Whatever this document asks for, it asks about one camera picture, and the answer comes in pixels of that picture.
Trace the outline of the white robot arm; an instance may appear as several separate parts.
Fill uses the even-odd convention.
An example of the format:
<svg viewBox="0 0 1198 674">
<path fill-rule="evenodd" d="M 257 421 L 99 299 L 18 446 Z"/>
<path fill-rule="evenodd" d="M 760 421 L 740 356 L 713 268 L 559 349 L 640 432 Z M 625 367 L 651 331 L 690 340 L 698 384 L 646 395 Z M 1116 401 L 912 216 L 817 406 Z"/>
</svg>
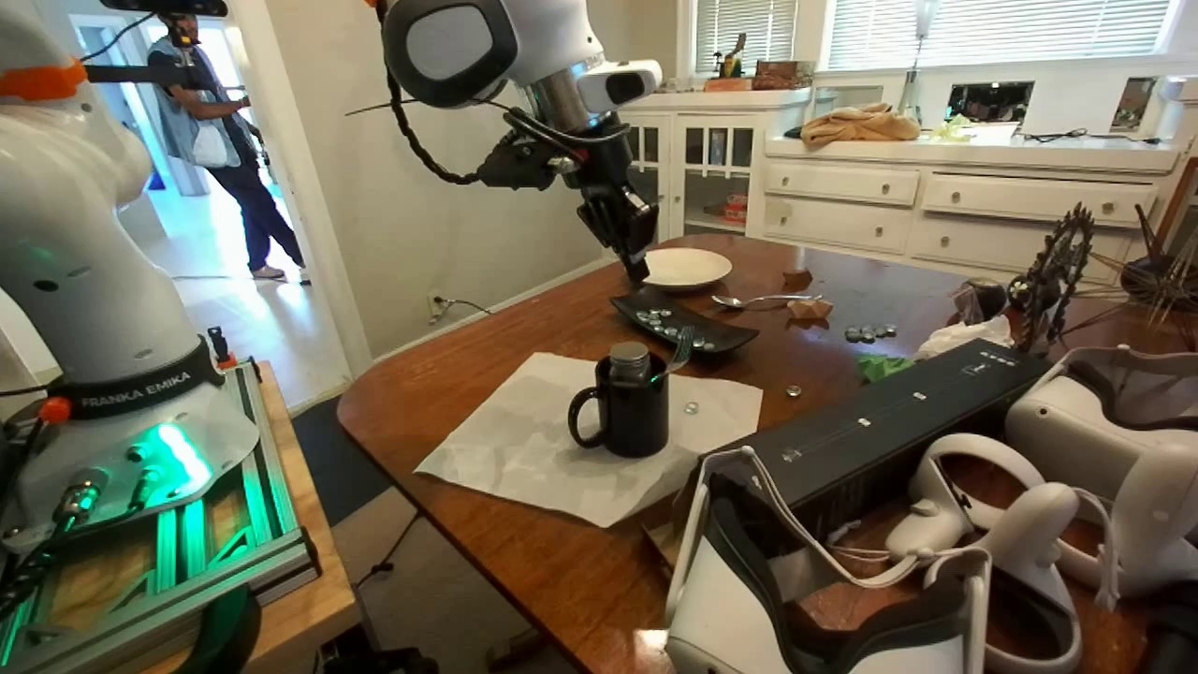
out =
<svg viewBox="0 0 1198 674">
<path fill-rule="evenodd" d="M 579 221 L 630 277 L 646 275 L 654 210 L 630 184 L 617 110 L 659 92 L 651 62 L 614 62 L 589 0 L 369 0 L 396 106 L 529 102 L 476 168 L 487 188 L 579 191 Z M 215 340 L 164 270 L 119 228 L 151 156 L 90 85 L 84 58 L 0 7 L 0 290 L 29 317 L 62 410 L 3 498 L 18 560 L 207 496 L 257 443 L 225 396 Z"/>
</svg>

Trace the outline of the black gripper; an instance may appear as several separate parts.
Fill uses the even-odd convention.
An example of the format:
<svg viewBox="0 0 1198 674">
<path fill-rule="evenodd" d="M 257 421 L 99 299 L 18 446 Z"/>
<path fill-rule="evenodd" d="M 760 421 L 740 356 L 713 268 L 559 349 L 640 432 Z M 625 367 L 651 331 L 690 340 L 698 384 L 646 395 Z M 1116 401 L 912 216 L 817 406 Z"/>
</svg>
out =
<svg viewBox="0 0 1198 674">
<path fill-rule="evenodd" d="M 575 168 L 567 184 L 579 196 L 579 221 L 597 234 L 597 240 L 617 251 L 617 264 L 630 281 L 643 286 L 651 277 L 651 240 L 659 210 L 640 199 L 630 180 L 630 144 L 620 123 L 602 123 L 589 131 Z"/>
</svg>

